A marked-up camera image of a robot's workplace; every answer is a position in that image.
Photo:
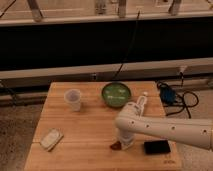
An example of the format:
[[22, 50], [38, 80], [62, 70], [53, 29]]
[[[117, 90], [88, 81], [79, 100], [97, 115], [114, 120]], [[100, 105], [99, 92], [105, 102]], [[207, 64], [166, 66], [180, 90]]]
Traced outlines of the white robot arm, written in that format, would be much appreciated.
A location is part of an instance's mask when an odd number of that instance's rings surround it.
[[145, 117], [144, 106], [127, 103], [115, 119], [122, 149], [133, 145], [135, 134], [145, 134], [213, 151], [213, 121]]

